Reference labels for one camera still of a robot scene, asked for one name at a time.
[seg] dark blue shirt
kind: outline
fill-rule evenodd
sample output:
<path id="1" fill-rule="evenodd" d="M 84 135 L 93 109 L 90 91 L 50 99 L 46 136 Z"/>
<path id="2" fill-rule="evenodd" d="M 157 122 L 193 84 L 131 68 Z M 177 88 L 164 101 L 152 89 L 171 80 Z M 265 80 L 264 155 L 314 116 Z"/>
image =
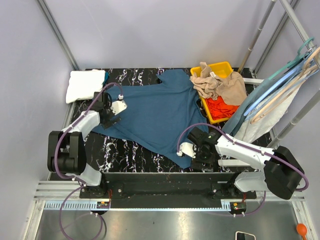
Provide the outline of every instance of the dark blue shirt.
<path id="1" fill-rule="evenodd" d="M 127 109 L 119 114 L 121 120 L 104 129 L 101 125 L 93 132 L 113 138 L 135 141 L 152 152 L 166 156 L 181 168 L 190 166 L 189 156 L 177 156 L 180 134 L 190 125 L 206 123 L 196 101 L 199 95 L 193 83 L 182 69 L 166 70 L 157 75 L 160 84 L 144 86 L 123 86 Z M 112 99 L 117 99 L 119 89 L 107 90 Z M 208 127 L 199 126 L 205 132 Z M 181 143 L 189 142 L 188 133 Z"/>

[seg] metal floor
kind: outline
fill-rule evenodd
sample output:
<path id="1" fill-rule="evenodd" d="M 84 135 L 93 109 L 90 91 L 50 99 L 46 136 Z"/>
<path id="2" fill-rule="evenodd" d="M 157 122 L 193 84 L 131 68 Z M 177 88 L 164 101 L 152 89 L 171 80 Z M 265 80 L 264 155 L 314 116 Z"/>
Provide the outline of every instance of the metal floor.
<path id="1" fill-rule="evenodd" d="M 258 206 L 249 202 L 249 211 Z M 84 211 L 64 211 L 62 225 L 72 223 Z M 301 240 L 290 202 L 266 202 L 257 214 L 246 217 L 216 216 L 210 212 L 109 211 L 103 215 L 107 224 L 100 240 L 234 240 L 235 232 L 254 234 L 257 240 Z M 37 240 L 64 240 L 59 229 L 59 211 L 45 210 Z M 73 239 L 92 239 L 100 221 L 88 215 L 65 231 Z"/>

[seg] brown towel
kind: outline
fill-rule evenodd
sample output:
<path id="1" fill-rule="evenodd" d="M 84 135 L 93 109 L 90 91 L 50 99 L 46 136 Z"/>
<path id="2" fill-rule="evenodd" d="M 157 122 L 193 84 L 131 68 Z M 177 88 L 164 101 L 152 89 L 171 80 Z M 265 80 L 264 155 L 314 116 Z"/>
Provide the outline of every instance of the brown towel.
<path id="1" fill-rule="evenodd" d="M 215 89 L 225 104 L 240 106 L 247 97 L 245 81 L 240 73 L 233 71 L 226 78 L 215 76 L 221 84 Z"/>
<path id="2" fill-rule="evenodd" d="M 212 98 L 217 100 L 221 96 L 227 105 L 239 106 L 247 97 L 245 82 L 238 72 L 232 72 L 228 77 L 212 77 L 211 68 L 205 62 L 200 62 L 201 74 L 190 77 L 199 95 L 205 99 Z"/>

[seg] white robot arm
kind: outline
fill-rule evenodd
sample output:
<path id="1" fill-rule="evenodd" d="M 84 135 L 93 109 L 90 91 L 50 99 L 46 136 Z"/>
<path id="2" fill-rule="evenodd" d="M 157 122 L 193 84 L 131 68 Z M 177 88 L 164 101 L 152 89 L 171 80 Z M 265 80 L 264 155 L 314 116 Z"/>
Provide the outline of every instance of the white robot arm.
<path id="1" fill-rule="evenodd" d="M 248 191 L 270 190 L 280 198 L 291 198 L 302 177 L 296 171 L 280 162 L 274 161 L 269 156 L 278 156 L 303 172 L 301 166 L 287 148 L 280 146 L 275 150 L 259 147 L 237 140 L 230 135 L 226 136 L 215 129 L 210 133 L 206 133 L 195 127 L 187 136 L 193 144 L 183 142 L 177 154 L 179 156 L 188 155 L 192 157 L 192 164 L 200 163 L 214 166 L 218 165 L 219 155 L 236 158 L 249 164 L 253 169 L 259 170 L 235 173 L 236 177 L 232 184 L 239 191 L 245 193 Z"/>
<path id="2" fill-rule="evenodd" d="M 105 181 L 102 181 L 103 174 L 87 164 L 84 139 L 93 128 L 102 124 L 108 128 L 117 123 L 120 119 L 117 115 L 127 108 L 123 99 L 111 100 L 108 93 L 103 93 L 97 102 L 92 106 L 92 110 L 87 113 L 83 111 L 80 115 L 82 120 L 76 125 L 77 119 L 61 131 L 52 131 L 48 141 L 47 167 L 49 171 L 55 172 L 55 149 L 62 134 L 69 129 L 67 135 L 61 142 L 57 156 L 58 168 L 61 173 L 67 176 L 74 176 L 83 181 L 89 187 L 97 187 L 96 192 L 105 191 Z"/>

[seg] metal pole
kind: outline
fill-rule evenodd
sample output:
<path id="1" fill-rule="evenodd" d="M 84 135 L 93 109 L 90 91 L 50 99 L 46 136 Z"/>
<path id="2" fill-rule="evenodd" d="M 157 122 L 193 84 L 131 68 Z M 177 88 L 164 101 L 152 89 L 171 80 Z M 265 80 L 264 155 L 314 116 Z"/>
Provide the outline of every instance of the metal pole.
<path id="1" fill-rule="evenodd" d="M 265 11 L 265 14 L 264 14 L 264 16 L 263 16 L 263 18 L 262 18 L 262 20 L 260 22 L 260 25 L 259 25 L 259 27 L 258 27 L 258 29 L 257 29 L 257 31 L 256 31 L 256 33 L 255 33 L 255 35 L 253 37 L 253 40 L 252 40 L 250 46 L 248 47 L 248 50 L 247 50 L 247 52 L 246 52 L 246 54 L 244 56 L 244 59 L 242 60 L 242 63 L 240 65 L 239 69 L 238 69 L 238 73 L 241 73 L 242 70 L 244 69 L 244 66 L 245 66 L 245 64 L 246 64 L 246 62 L 247 62 L 252 50 L 254 49 L 254 46 L 256 45 L 256 42 L 257 42 L 257 40 L 258 40 L 258 38 L 260 36 L 260 33 L 261 33 L 262 29 L 264 28 L 264 26 L 266 24 L 266 21 L 267 21 L 269 15 L 270 15 L 272 9 L 274 8 L 274 5 L 275 5 L 276 1 L 277 0 L 271 0 L 271 2 L 269 3 L 269 6 Z"/>
<path id="2" fill-rule="evenodd" d="M 298 3 L 300 2 L 300 0 L 292 0 L 290 5 L 292 6 L 293 9 L 296 8 L 296 6 L 298 5 Z M 267 56 L 269 55 L 269 52 L 271 51 L 271 49 L 273 48 L 276 40 L 279 37 L 280 32 L 282 31 L 282 29 L 284 28 L 284 26 L 286 25 L 286 23 L 288 22 L 289 16 L 287 14 L 287 12 L 285 11 L 284 14 L 282 15 L 280 22 L 278 23 L 278 25 L 276 26 L 267 46 L 265 47 L 258 63 L 256 64 L 253 72 L 255 75 L 258 74 L 260 68 L 262 67 L 262 65 L 264 64 Z"/>
<path id="3" fill-rule="evenodd" d="M 274 148 L 299 122 L 300 120 L 320 101 L 320 90 L 304 105 L 298 114 L 285 126 L 285 128 L 269 144 L 268 148 Z"/>
<path id="4" fill-rule="evenodd" d="M 302 26 L 301 22 L 297 18 L 295 11 L 290 6 L 287 0 L 280 0 L 285 11 L 288 13 L 289 18 L 291 19 L 295 29 L 299 33 L 302 40 L 305 42 L 309 39 L 307 32 Z M 308 48 L 313 48 L 315 45 L 312 41 L 309 42 Z M 314 61 L 318 67 L 320 67 L 320 58 L 319 56 L 314 57 Z M 277 135 L 268 145 L 268 147 L 276 146 L 280 140 L 282 140 L 294 127 L 295 125 L 320 101 L 320 90 L 307 102 L 306 105 L 298 112 L 298 114 L 289 122 L 287 126 Z"/>
<path id="5" fill-rule="evenodd" d="M 50 12 L 50 10 L 47 6 L 46 1 L 45 0 L 35 0 L 35 1 L 38 3 L 43 15 L 45 16 L 47 22 L 49 23 L 49 26 L 51 27 L 56 39 L 59 42 L 59 45 L 61 46 L 66 58 L 68 59 L 69 63 L 71 64 L 73 70 L 76 70 L 76 71 L 80 70 L 80 68 L 76 62 L 75 57 L 73 56 L 66 40 L 62 36 L 62 33 L 61 33 L 60 29 L 58 28 L 58 25 L 57 25 L 52 13 Z"/>
<path id="6" fill-rule="evenodd" d="M 299 21 L 299 19 L 297 18 L 297 15 L 295 14 L 295 11 L 293 10 L 293 8 L 290 6 L 290 4 L 288 3 L 287 0 L 280 0 L 283 8 L 285 9 L 285 11 L 287 12 L 289 18 L 291 19 L 295 29 L 297 30 L 297 32 L 299 33 L 301 39 L 305 42 L 309 39 L 309 36 L 306 32 L 306 30 L 304 29 L 304 27 L 302 26 L 301 22 Z M 313 41 L 310 41 L 307 44 L 307 48 L 313 48 L 315 45 L 313 43 Z M 315 56 L 314 57 L 315 63 L 316 65 L 320 68 L 320 58 L 319 56 Z"/>

